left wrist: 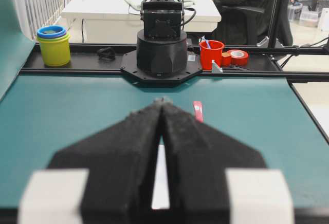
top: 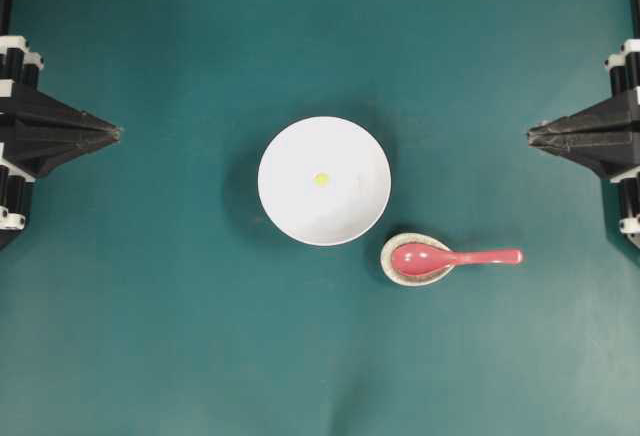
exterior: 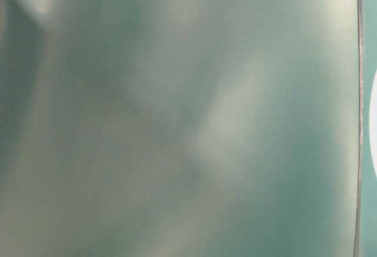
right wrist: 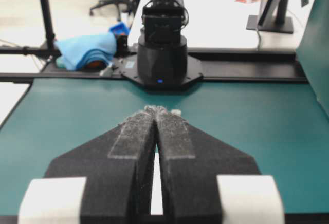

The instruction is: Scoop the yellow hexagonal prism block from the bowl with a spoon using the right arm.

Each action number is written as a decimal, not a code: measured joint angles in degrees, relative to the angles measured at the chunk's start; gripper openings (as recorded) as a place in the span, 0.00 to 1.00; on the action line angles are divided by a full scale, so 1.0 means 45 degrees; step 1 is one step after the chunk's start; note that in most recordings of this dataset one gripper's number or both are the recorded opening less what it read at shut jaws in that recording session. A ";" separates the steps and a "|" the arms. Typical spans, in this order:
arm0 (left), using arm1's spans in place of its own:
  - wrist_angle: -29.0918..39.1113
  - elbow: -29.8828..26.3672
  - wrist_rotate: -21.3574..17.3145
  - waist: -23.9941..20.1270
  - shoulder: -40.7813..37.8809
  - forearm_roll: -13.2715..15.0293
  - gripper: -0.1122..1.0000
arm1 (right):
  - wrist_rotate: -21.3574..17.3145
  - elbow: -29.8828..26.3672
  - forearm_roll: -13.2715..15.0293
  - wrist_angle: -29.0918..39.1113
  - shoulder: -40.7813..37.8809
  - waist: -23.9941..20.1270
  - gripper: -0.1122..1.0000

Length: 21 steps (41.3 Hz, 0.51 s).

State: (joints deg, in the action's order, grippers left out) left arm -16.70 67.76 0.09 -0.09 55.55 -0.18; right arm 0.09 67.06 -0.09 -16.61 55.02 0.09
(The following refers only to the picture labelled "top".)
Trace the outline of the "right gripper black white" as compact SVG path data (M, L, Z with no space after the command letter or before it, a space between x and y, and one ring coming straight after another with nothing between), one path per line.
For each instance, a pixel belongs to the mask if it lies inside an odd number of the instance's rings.
M620 233L639 248L639 138L546 136L639 128L639 40L628 39L605 61L614 96L528 130L528 144L593 171L617 187Z

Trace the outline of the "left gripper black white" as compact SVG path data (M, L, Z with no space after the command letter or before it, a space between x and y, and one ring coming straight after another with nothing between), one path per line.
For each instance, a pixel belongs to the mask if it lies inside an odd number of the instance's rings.
M43 58L23 36L1 37L1 248L30 220L36 179L57 167L119 142L111 136L80 142L17 142L16 116L48 126L92 130L119 137L121 129L36 90Z

